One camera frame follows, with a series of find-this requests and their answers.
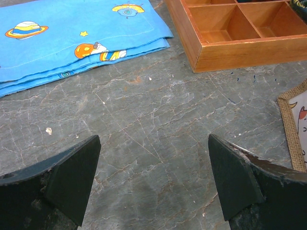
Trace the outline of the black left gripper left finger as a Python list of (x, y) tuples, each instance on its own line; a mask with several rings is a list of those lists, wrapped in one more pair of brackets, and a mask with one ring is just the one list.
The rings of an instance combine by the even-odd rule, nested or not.
[(101, 150), (93, 135), (0, 177), (2, 230), (76, 230), (83, 223)]

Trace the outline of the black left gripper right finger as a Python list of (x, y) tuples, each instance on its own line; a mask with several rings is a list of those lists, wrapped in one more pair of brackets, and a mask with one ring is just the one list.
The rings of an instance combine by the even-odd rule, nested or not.
[(307, 174), (208, 138), (214, 180), (225, 221), (233, 230), (305, 230)]

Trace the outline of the burlap canvas tote bag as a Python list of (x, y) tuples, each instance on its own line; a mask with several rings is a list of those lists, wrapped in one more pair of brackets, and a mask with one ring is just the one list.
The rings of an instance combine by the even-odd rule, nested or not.
[(277, 99), (292, 168), (307, 171), (307, 81), (281, 94)]

